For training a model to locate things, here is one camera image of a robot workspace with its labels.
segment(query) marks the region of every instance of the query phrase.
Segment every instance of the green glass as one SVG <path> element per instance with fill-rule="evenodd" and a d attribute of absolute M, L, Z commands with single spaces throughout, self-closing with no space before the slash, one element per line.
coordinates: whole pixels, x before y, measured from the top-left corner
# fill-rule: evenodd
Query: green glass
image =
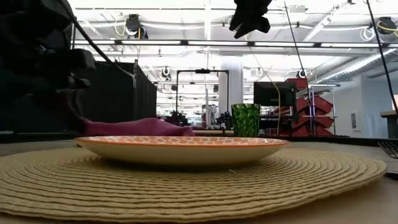
<path fill-rule="evenodd" d="M 232 105 L 232 119 L 236 137 L 258 137 L 260 105 L 246 103 Z"/>

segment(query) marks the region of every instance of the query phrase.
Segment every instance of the fluorescent light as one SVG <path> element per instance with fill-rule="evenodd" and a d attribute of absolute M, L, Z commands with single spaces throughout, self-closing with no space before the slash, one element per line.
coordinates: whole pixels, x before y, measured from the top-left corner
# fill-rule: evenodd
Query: fluorescent light
<path fill-rule="evenodd" d="M 256 42 L 254 45 L 259 47 L 295 47 L 295 44 L 291 42 Z M 314 43 L 297 43 L 297 46 L 313 47 Z"/>
<path fill-rule="evenodd" d="M 199 46 L 247 46 L 246 41 L 188 41 L 188 45 L 199 45 Z"/>
<path fill-rule="evenodd" d="M 378 44 L 350 44 L 350 43 L 324 43 L 321 45 L 322 47 L 346 47 L 346 48 L 353 48 L 353 47 L 378 47 Z"/>
<path fill-rule="evenodd" d="M 75 44 L 88 44 L 87 40 L 75 40 Z"/>
<path fill-rule="evenodd" d="M 218 85 L 218 82 L 195 82 L 196 85 Z"/>
<path fill-rule="evenodd" d="M 122 40 L 122 44 L 131 45 L 180 45 L 179 40 Z"/>
<path fill-rule="evenodd" d="M 113 40 L 94 40 L 94 44 L 114 44 Z"/>
<path fill-rule="evenodd" d="M 157 82 L 157 84 L 176 85 L 177 82 Z M 218 85 L 218 82 L 178 82 L 178 84 L 179 85 Z"/>
<path fill-rule="evenodd" d="M 309 87 L 338 87 L 339 84 L 308 84 Z"/>
<path fill-rule="evenodd" d="M 113 40 L 93 40 L 94 44 L 96 45 L 113 45 L 115 44 Z M 75 40 L 75 44 L 78 45 L 88 45 L 88 41 L 87 40 Z"/>
<path fill-rule="evenodd" d="M 104 51 L 106 55 L 124 55 L 123 52 Z"/>

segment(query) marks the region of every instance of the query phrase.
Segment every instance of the black cable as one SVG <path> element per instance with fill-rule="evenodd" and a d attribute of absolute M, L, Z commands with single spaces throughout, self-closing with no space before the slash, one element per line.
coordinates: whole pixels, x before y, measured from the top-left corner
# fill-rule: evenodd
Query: black cable
<path fill-rule="evenodd" d="M 386 63 L 386 59 L 384 58 L 384 54 L 383 54 L 383 49 L 380 43 L 380 38 L 379 38 L 379 32 L 377 31 L 377 25 L 376 22 L 374 21 L 374 16 L 373 16 L 373 12 L 371 9 L 371 4 L 369 3 L 369 0 L 366 0 L 367 4 L 368 4 L 368 8 L 369 8 L 369 13 L 371 15 L 371 19 L 372 19 L 372 23 L 373 23 L 373 27 L 374 27 L 374 31 L 376 33 L 376 39 L 377 42 L 379 44 L 379 51 L 380 51 L 380 55 L 381 55 L 381 60 L 383 61 L 383 66 L 384 66 L 384 71 L 386 72 L 386 77 L 387 77 L 387 83 L 388 83 L 388 89 L 390 91 L 390 96 L 392 99 L 392 104 L 394 105 L 394 109 L 396 111 L 396 116 L 398 116 L 398 108 L 397 108 L 397 102 L 396 99 L 394 97 L 394 92 L 392 91 L 392 85 L 391 85 L 391 79 L 390 79 L 390 74 L 388 72 L 388 68 L 387 68 L 387 63 Z"/>
<path fill-rule="evenodd" d="M 109 59 L 108 56 L 106 56 L 106 54 L 96 44 L 94 44 L 93 40 L 91 40 L 91 38 L 88 36 L 88 34 L 84 31 L 84 29 L 81 27 L 81 25 L 77 21 L 77 18 L 69 10 L 68 6 L 65 4 L 65 2 L 63 0 L 58 0 L 58 2 L 62 5 L 63 9 L 66 11 L 69 18 L 73 21 L 73 24 L 78 29 L 78 31 L 82 34 L 82 36 L 88 41 L 88 43 L 94 48 L 94 50 L 97 51 L 98 54 L 105 59 L 106 62 L 115 66 L 117 69 L 124 72 L 125 74 L 132 75 L 131 73 L 129 73 L 129 72 L 125 71 L 124 69 L 122 69 L 121 67 L 119 67 L 116 63 L 112 62 L 111 59 Z"/>
<path fill-rule="evenodd" d="M 285 10 L 286 10 L 286 15 L 287 15 L 287 20 L 289 21 L 290 31 L 291 31 L 291 33 L 292 33 L 292 37 L 293 37 L 293 41 L 294 41 L 294 46 L 295 46 L 295 48 L 296 48 L 298 60 L 300 61 L 300 66 L 301 66 L 302 72 L 303 72 L 304 77 L 305 77 L 305 79 L 307 80 L 307 84 L 308 84 L 308 79 L 307 79 L 307 75 L 306 75 L 305 72 L 304 72 L 304 66 L 303 66 L 303 62 L 301 61 L 299 48 L 297 47 L 296 38 L 294 37 L 293 27 L 292 27 L 292 23 L 291 23 L 291 21 L 290 21 L 289 12 L 288 12 L 288 10 L 287 10 L 286 1 L 285 1 Z M 308 103 L 310 104 L 310 108 L 311 108 L 311 107 L 312 107 L 312 104 L 311 104 L 310 88 L 309 88 L 308 86 L 307 86 L 307 94 L 308 94 Z"/>

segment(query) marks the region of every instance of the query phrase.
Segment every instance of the computer monitor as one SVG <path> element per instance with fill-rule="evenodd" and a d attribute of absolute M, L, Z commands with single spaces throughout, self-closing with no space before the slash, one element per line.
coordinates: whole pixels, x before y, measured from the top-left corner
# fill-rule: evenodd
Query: computer monitor
<path fill-rule="evenodd" d="M 296 84 L 275 82 L 280 92 L 281 106 L 296 106 Z M 279 106 L 278 91 L 271 82 L 254 83 L 254 103 L 261 106 Z"/>

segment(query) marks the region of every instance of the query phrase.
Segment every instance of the pink napkin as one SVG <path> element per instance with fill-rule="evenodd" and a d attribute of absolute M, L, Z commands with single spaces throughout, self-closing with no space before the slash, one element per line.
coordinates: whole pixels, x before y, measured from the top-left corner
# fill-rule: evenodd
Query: pink napkin
<path fill-rule="evenodd" d="M 84 120 L 84 136 L 195 136 L 192 128 L 146 118 L 123 123 L 102 123 Z"/>

